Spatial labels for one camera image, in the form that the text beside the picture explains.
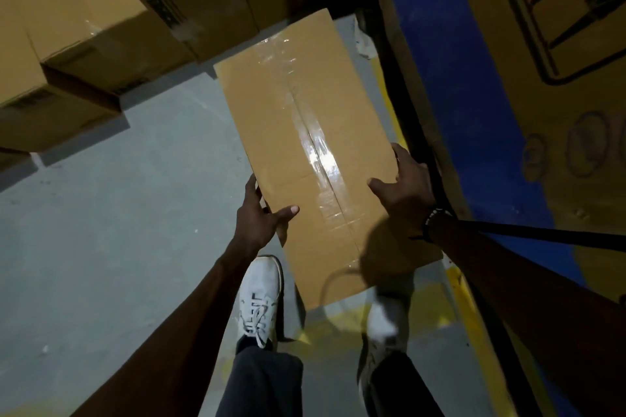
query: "warehouse floor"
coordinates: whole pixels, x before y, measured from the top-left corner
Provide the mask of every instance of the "warehouse floor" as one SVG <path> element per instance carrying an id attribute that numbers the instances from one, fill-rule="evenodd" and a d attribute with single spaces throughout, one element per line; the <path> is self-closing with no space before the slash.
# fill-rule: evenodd
<path id="1" fill-rule="evenodd" d="M 336 25 L 395 140 L 352 18 Z M 69 413 L 222 253 L 251 169 L 214 61 L 136 89 L 122 99 L 124 117 L 0 176 L 0 415 Z M 288 272 L 276 238 L 267 249 Z M 409 355 L 442 411 L 496 415 L 442 262 L 413 283 Z M 306 416 L 365 414 L 356 369 L 370 297 L 314 310 L 302 330 L 287 285 L 285 334 L 295 341 L 279 350 L 305 363 Z M 235 334 L 232 319 L 203 416 L 215 413 Z"/>

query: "wristband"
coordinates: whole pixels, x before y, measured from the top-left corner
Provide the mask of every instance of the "wristband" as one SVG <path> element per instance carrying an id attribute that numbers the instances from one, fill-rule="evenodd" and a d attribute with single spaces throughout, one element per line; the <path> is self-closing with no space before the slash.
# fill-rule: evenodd
<path id="1" fill-rule="evenodd" d="M 452 213 L 450 213 L 450 211 L 448 211 L 447 209 L 434 207 L 431 210 L 431 212 L 428 214 L 428 216 L 426 216 L 426 219 L 424 220 L 424 223 L 422 223 L 422 236 L 423 236 L 423 239 L 426 242 L 430 242 L 431 244 L 433 243 L 433 240 L 430 238 L 430 235 L 428 234 L 428 227 L 429 227 L 431 221 L 433 220 L 433 218 L 436 215 L 438 215 L 439 213 L 447 214 L 450 217 L 454 217 L 454 215 L 452 215 Z"/>

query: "trousers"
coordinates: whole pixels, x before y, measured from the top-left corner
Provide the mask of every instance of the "trousers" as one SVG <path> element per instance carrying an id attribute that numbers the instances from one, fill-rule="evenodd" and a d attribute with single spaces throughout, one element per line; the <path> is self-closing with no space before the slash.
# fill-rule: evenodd
<path id="1" fill-rule="evenodd" d="M 290 354 L 245 347 L 235 356 L 216 417 L 300 417 L 303 369 Z M 374 370 L 364 402 L 369 417 L 443 417 L 411 359 L 400 351 Z"/>

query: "shoe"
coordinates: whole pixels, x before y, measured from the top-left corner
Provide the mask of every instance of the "shoe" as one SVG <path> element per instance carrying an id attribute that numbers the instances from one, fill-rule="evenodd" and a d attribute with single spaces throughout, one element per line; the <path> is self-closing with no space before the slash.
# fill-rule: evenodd
<path id="1" fill-rule="evenodd" d="M 260 255 L 248 266 L 239 287 L 237 342 L 249 336 L 260 348 L 276 343 L 276 313 L 282 294 L 282 269 L 273 255 Z"/>
<path id="2" fill-rule="evenodd" d="M 403 301 L 377 295 L 367 316 L 367 354 L 357 377 L 363 403 L 374 370 L 393 351 L 406 353 L 408 341 L 409 318 Z"/>

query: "person's left hand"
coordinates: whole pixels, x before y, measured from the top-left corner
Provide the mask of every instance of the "person's left hand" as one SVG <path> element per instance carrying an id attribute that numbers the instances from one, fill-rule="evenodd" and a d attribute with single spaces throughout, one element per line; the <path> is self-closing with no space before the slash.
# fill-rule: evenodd
<path id="1" fill-rule="evenodd" d="M 288 223 L 300 211 L 296 205 L 287 206 L 276 213 L 263 211 L 260 203 L 261 192 L 255 186 L 256 181 L 252 174 L 246 183 L 246 197 L 244 204 L 237 210 L 237 226 L 233 238 L 234 243 L 253 256 L 270 242 L 278 225 Z"/>

